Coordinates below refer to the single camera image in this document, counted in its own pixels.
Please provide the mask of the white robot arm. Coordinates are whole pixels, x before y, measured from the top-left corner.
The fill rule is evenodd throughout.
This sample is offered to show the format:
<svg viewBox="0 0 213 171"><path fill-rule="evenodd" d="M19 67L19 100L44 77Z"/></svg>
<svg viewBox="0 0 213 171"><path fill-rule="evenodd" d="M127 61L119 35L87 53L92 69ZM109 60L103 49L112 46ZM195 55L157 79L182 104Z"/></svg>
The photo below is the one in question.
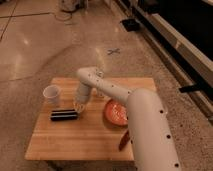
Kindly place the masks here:
<svg viewBox="0 0 213 171"><path fill-rule="evenodd" d="M129 89L107 81L97 67L77 70L75 104L87 104L98 89L126 107L128 130L137 171L182 171L159 95L146 88Z"/></svg>

